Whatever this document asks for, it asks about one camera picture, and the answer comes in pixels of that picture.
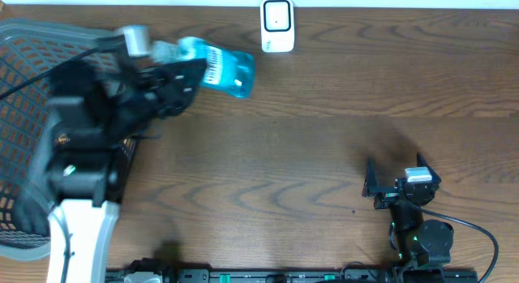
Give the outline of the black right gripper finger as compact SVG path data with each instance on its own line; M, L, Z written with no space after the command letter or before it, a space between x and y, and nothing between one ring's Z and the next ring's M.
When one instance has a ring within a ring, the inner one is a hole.
M431 181L435 184L441 183L441 177L430 167L429 163L426 161L425 157L418 152L416 155L417 167L425 167L428 169L431 175Z
M367 159L367 172L366 172L363 189L371 190L371 189L377 188L377 186L378 186L378 180L377 180L377 175L375 172L374 162L371 158L368 158Z

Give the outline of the blue mouthwash bottle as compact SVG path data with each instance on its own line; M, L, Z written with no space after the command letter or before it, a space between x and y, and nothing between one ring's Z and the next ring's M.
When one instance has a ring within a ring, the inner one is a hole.
M176 44L155 41L150 56L160 64L204 59L208 67L201 81L203 87L237 98L248 98L252 93L255 60L248 53L223 49L203 39L187 36Z

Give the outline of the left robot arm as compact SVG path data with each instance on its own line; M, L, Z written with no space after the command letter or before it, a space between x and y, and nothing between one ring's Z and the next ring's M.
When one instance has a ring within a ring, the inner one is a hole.
M102 75L84 60L49 74L49 107L58 121L32 180L49 210L49 282L102 282L129 171L123 142L156 118L191 105L208 64L188 60Z

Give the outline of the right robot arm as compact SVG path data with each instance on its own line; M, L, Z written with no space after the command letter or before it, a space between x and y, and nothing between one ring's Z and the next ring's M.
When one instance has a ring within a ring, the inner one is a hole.
M440 176L421 154L417 165L392 186L379 183L373 160L367 161L362 196L374 199L374 209L391 213L390 243L405 264L412 268L438 268L451 261L453 227L446 222L423 218L422 207L435 198Z

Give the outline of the white barcode scanner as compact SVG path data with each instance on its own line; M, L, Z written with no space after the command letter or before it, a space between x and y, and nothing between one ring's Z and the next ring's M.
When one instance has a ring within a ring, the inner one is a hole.
M291 0L263 0L260 4L261 48L287 53L295 44L294 4Z

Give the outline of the grey plastic basket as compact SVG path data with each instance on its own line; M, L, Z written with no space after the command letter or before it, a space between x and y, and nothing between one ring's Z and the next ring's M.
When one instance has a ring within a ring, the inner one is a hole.
M83 55L98 73L118 71L127 51L114 32L30 19L1 22L1 255L18 261L50 253L47 216L57 201L45 169L52 129L61 121L48 106L45 73Z

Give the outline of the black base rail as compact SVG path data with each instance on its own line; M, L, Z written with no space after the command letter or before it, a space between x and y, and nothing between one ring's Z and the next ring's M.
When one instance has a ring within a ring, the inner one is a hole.
M175 269L158 259L141 259L124 269L109 269L105 283L331 283L331 282L477 282L478 276L467 269L408 270L398 276L393 270L370 268L360 262L342 269L217 270L204 268Z

